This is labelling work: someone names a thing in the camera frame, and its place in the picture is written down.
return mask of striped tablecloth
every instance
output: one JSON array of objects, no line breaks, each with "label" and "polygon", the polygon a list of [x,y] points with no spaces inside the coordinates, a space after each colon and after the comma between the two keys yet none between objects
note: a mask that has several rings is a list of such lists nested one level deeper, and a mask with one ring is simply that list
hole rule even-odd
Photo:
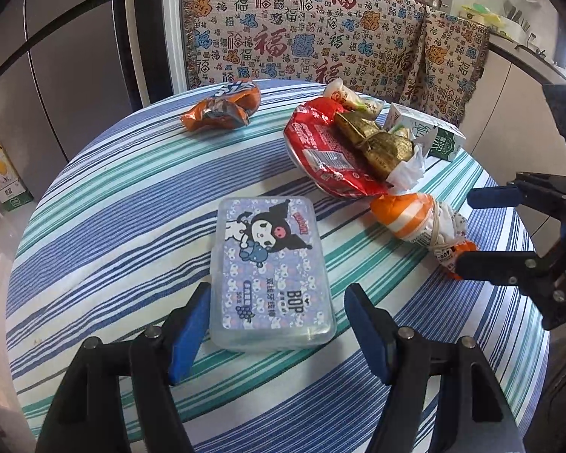
[{"label": "striped tablecloth", "polygon": [[[206,339],[192,376],[172,389],[197,452],[364,451],[388,389],[370,374],[343,310],[353,282],[426,337],[475,336],[524,433],[548,355],[534,305],[513,287],[451,280],[432,255],[379,225],[366,202],[328,197],[294,167],[282,129],[323,86],[261,81],[262,104],[248,127],[183,131],[182,111],[217,87],[121,120],[65,167],[38,204],[6,309],[14,386],[34,433],[82,340],[130,338],[184,305],[209,280],[220,199],[261,194],[314,203],[337,334],[317,350],[262,355],[220,350]],[[513,209],[467,206],[468,191],[485,185],[494,182],[462,152],[453,163],[429,159],[418,190],[461,208],[480,248],[532,249]],[[121,391],[133,451],[145,451],[129,378]],[[415,451],[427,450],[437,393],[431,379]]]}]

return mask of transparent plastic case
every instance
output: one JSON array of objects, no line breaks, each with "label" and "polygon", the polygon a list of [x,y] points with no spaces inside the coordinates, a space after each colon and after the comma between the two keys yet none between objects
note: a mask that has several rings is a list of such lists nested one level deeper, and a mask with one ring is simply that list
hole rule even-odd
[{"label": "transparent plastic case", "polygon": [[210,272],[216,345],[272,351],[324,344],[335,335],[317,221],[305,197],[223,200]]}]

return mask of orange wrapper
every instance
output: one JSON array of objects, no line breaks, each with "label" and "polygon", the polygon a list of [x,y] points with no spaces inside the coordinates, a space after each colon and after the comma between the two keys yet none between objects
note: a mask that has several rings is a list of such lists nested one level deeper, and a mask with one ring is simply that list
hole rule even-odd
[{"label": "orange wrapper", "polygon": [[394,236],[429,249],[457,279],[454,272],[459,254],[478,249],[465,238],[465,217],[430,194],[381,196],[371,202],[371,211]]},{"label": "orange wrapper", "polygon": [[249,117],[260,107],[260,99],[260,89],[253,81],[226,83],[214,96],[182,114],[180,121],[189,131],[204,126],[237,129],[249,124]]}]

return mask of orange and white bag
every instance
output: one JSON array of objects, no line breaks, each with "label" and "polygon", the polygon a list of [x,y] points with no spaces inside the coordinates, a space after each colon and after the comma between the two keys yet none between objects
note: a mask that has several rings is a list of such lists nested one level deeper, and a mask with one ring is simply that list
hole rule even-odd
[{"label": "orange and white bag", "polygon": [[465,238],[465,216],[430,194],[381,196],[371,202],[371,211],[396,237],[426,247],[453,274],[459,254],[478,249]]}]

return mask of blue gripper pad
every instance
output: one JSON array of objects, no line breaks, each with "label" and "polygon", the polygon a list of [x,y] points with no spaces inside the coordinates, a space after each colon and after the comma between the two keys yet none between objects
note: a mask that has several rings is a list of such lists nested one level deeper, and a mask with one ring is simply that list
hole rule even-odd
[{"label": "blue gripper pad", "polygon": [[208,331],[209,327],[209,304],[211,290],[208,285],[207,290],[203,288],[198,299],[194,299],[193,295],[189,300],[187,307],[189,313],[178,337],[172,345],[172,359],[168,369],[168,378],[171,384],[177,384],[191,371],[193,361],[199,346]]},{"label": "blue gripper pad", "polygon": [[522,192],[515,185],[481,187],[468,193],[468,204],[476,209],[514,208],[524,202]]},{"label": "blue gripper pad", "polygon": [[359,284],[346,288],[344,309],[371,373],[391,384],[397,362],[396,323],[387,311],[373,306]]}]

